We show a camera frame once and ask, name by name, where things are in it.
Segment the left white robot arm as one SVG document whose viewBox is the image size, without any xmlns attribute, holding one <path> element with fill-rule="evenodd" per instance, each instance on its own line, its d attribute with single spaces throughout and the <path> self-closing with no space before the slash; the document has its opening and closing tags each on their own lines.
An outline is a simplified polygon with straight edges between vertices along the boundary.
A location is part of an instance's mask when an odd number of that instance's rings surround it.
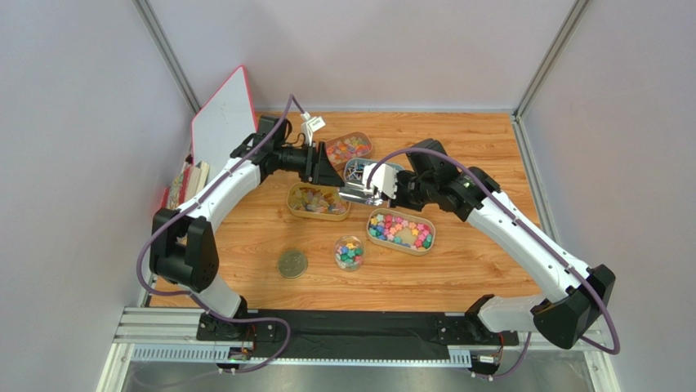
<svg viewBox="0 0 696 392">
<path fill-rule="evenodd" d="M 153 219 L 149 271 L 180 287 L 210 313 L 235 319 L 246 301 L 219 274 L 215 233 L 238 203 L 276 171 L 294 172 L 312 185 L 340 187 L 343 179 L 328 158 L 325 143 L 313 139 L 325 126 L 320 116 L 302 114 L 303 143 L 286 139 L 286 118 L 262 116 L 257 131 L 230 153 L 221 171 L 189 201 L 160 209 Z"/>
</svg>

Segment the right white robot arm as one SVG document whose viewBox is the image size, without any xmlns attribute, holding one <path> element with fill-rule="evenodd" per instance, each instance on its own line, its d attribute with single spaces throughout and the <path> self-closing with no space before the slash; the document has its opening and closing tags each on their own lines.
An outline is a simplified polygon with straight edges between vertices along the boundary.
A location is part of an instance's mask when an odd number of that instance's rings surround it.
<svg viewBox="0 0 696 392">
<path fill-rule="evenodd" d="M 483 296 L 469 309 L 479 327 L 493 332 L 538 332 L 569 350 L 577 341 L 618 354 L 618 332 L 607 309 L 615 274 L 565 251 L 528 219 L 484 170 L 466 167 L 434 139 L 402 149 L 410 170 L 387 174 L 382 199 L 420 211 L 435 204 L 491 238 L 520 265 L 537 296 Z"/>
</svg>

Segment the clear plastic jar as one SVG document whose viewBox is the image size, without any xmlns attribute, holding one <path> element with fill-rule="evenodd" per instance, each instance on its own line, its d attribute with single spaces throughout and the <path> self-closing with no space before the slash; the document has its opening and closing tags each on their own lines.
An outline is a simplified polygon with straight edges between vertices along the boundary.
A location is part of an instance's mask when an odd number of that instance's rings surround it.
<svg viewBox="0 0 696 392">
<path fill-rule="evenodd" d="M 337 267 L 344 271 L 356 271 L 364 263 L 364 245 L 352 235 L 340 237 L 334 245 L 333 255 Z"/>
</svg>

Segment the silver metal scoop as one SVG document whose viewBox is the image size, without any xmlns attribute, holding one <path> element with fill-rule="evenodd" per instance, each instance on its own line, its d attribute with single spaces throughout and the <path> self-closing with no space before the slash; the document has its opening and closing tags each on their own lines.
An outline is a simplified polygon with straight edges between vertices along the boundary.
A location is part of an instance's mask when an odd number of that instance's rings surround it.
<svg viewBox="0 0 696 392">
<path fill-rule="evenodd" d="M 343 187 L 338 189 L 338 194 L 342 200 L 349 203 L 380 206 L 385 202 L 381 191 L 377 188 L 368 189 L 357 182 L 346 182 Z"/>
</svg>

